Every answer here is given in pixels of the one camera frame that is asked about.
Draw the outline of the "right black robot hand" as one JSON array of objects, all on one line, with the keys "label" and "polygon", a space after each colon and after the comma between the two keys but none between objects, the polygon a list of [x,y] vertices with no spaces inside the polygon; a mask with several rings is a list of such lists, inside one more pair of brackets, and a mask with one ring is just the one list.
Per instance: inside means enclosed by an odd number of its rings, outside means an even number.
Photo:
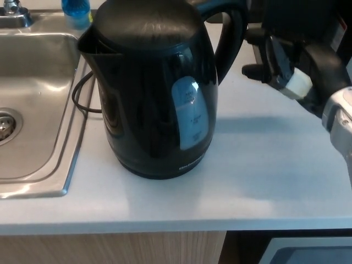
[{"label": "right black robot hand", "polygon": [[328,99],[351,86],[346,66],[329,45],[302,34],[263,28],[247,29],[244,39],[259,49],[261,62],[243,66],[242,74],[280,91],[294,69],[301,70],[310,77],[312,88],[298,104],[319,118]]}]

